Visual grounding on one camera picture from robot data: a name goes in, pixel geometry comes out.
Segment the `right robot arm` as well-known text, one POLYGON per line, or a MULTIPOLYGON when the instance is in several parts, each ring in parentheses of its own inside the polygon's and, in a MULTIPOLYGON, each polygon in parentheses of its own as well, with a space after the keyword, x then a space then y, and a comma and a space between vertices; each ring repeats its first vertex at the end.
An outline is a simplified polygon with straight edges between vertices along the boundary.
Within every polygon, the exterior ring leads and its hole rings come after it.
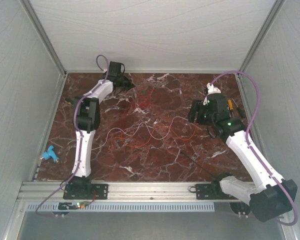
POLYGON ((290 211, 295 216, 298 214, 295 205, 297 184, 292 179, 284 179, 268 163, 251 139, 246 125, 240 118, 231 116, 223 94, 212 93, 204 100, 193 100, 187 117, 190 123, 213 130, 211 138, 221 138, 239 158, 253 181, 248 184, 231 173, 218 175, 211 182, 211 193, 215 198, 232 196, 240 200, 261 222, 290 211))

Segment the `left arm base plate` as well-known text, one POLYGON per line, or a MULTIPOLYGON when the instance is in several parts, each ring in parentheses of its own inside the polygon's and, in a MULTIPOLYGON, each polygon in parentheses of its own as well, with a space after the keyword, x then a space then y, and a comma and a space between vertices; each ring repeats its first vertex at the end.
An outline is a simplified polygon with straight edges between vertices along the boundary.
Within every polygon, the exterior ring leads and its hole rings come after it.
POLYGON ((64 200, 107 200, 109 185, 92 183, 83 188, 67 184, 63 192, 64 200))

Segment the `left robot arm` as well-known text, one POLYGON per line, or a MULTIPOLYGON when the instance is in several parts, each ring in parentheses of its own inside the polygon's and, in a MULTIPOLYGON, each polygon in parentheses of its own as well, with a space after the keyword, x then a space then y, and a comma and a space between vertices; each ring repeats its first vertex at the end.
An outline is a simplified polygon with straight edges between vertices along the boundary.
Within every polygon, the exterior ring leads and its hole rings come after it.
POLYGON ((135 87, 132 80, 125 76, 125 70, 123 63, 111 61, 97 84, 74 99, 76 150, 72 181, 86 180, 91 174, 92 143, 101 123, 100 103, 116 89, 129 91, 135 87))

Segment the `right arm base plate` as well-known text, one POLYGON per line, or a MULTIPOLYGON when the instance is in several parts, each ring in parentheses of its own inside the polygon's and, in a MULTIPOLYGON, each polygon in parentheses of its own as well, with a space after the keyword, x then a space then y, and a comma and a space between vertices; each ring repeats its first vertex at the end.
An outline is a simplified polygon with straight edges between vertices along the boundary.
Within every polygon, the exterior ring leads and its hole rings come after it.
POLYGON ((199 183, 194 187, 197 200, 237 200, 232 195, 222 192, 218 183, 199 183))

